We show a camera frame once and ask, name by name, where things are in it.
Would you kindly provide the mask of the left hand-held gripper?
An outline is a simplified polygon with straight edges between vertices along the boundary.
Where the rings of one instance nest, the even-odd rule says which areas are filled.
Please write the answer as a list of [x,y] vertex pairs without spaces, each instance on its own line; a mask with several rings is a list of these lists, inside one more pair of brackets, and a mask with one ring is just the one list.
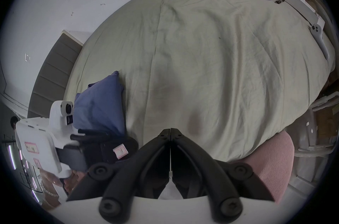
[[48,118],[20,120],[15,131],[24,158],[37,169],[54,174],[62,183],[72,171],[86,172],[88,165],[100,162],[126,161],[139,149],[132,137],[111,139],[108,133],[88,129],[85,109],[68,101],[55,101]]

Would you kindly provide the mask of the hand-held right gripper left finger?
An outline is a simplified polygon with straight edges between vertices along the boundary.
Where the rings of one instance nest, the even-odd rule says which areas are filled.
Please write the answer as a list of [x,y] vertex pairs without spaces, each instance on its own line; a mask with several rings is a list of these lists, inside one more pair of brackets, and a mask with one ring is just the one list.
[[101,197],[98,210],[106,221],[127,221],[135,195],[157,199],[170,180],[171,130],[164,129],[131,158],[115,164],[97,163],[67,201]]

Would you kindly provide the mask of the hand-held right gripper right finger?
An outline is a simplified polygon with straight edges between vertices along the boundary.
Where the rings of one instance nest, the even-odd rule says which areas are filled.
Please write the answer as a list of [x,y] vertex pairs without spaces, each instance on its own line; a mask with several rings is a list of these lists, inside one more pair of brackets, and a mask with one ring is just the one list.
[[207,196],[216,222],[238,219],[243,211],[241,197],[274,201],[250,165],[215,160],[178,129],[171,129],[171,168],[182,197]]

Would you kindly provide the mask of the person's left hand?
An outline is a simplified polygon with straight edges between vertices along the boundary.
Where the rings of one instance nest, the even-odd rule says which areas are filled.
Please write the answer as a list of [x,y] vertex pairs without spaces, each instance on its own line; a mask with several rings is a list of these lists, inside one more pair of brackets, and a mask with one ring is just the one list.
[[83,179],[83,177],[86,175],[85,172],[72,171],[70,177],[65,178],[62,183],[61,180],[54,174],[44,171],[42,169],[38,169],[38,170],[41,175],[42,185],[44,189],[47,192],[56,194],[56,195],[57,195],[57,191],[55,189],[55,186],[64,188],[65,191],[68,194],[70,194],[73,191],[73,189],[78,185],[78,183]]

